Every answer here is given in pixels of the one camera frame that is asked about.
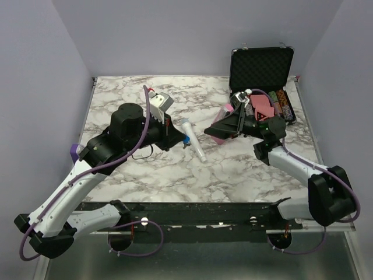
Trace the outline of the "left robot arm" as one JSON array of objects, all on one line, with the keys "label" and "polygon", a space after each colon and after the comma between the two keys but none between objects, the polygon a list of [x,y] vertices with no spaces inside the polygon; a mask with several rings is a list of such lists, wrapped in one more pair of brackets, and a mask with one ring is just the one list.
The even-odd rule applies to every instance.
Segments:
[{"label": "left robot arm", "polygon": [[144,111],[135,103],[124,103],[111,115],[109,126],[88,141],[72,170],[53,194],[30,214],[18,215],[14,223],[38,256],[53,259],[70,248],[80,236],[114,228],[124,230],[134,215],[119,200],[99,209],[75,213],[86,195],[136,150],[156,145],[163,151],[185,140],[165,112]]}]

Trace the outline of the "blue key tag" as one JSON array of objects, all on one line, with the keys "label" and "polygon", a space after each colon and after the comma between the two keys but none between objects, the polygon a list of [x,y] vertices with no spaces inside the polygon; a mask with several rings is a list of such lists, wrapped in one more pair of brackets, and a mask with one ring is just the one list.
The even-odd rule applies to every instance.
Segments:
[{"label": "blue key tag", "polygon": [[190,138],[186,136],[185,139],[183,140],[183,149],[186,149],[190,145],[191,145]]}]

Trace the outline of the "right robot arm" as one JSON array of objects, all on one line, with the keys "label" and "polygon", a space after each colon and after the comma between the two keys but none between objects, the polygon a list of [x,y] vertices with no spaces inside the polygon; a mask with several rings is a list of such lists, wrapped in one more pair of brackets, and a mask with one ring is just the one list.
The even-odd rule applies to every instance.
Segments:
[{"label": "right robot arm", "polygon": [[272,227],[280,229],[291,219],[312,220],[327,227],[335,222],[349,223],[359,217],[361,206],[346,171],[340,166],[327,167],[314,163],[287,149],[284,143],[286,122],[282,117],[276,115],[257,121],[246,115],[241,104],[204,132],[218,139],[239,135],[260,139],[254,145],[256,158],[307,187],[307,197],[285,198],[276,203],[276,209],[268,214]]}]

